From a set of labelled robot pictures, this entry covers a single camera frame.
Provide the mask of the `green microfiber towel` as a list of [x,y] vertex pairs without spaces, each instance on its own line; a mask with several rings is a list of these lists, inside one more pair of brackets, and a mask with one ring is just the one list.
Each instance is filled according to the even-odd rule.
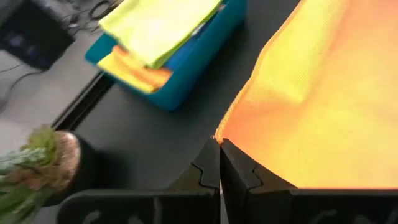
[[150,68],[160,68],[222,0],[124,0],[100,27]]

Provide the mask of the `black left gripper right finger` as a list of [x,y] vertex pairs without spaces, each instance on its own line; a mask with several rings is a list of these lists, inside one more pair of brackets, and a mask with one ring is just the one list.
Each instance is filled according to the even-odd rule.
[[220,175],[229,224],[288,224],[296,186],[225,139]]

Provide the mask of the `orange microfiber towel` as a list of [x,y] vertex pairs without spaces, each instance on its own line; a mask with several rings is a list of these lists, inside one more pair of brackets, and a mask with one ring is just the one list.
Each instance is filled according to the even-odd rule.
[[398,0],[300,0],[215,138],[299,188],[398,189]]
[[148,68],[134,54],[116,45],[112,49],[112,54],[117,62],[126,66],[132,74],[146,84],[152,85],[155,89],[163,87],[172,75],[172,71],[167,68]]

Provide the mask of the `teal plastic bin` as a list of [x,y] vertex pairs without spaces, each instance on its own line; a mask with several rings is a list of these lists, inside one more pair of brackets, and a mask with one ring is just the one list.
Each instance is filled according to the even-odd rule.
[[144,93],[130,87],[97,66],[100,60],[112,54],[114,46],[119,45],[125,49],[115,38],[105,33],[105,31],[89,48],[85,58],[118,85],[137,92],[161,108],[174,110],[185,100],[198,77],[222,47],[226,39],[238,25],[244,22],[246,17],[246,0],[222,0],[215,14],[216,16],[201,34],[193,50],[182,60],[182,63],[175,70],[171,70],[172,75],[166,84],[156,89],[153,93]]

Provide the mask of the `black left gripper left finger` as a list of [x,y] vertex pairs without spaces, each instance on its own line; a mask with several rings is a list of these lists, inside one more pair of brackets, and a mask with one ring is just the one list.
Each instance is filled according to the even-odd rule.
[[220,145],[209,138],[169,189],[187,193],[172,224],[220,224]]

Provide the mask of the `potted succulent plant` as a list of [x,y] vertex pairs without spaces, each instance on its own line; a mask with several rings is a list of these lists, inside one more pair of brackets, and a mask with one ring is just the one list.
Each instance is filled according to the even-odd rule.
[[0,224],[31,224],[96,179],[96,152],[69,130],[35,128],[18,150],[0,157]]

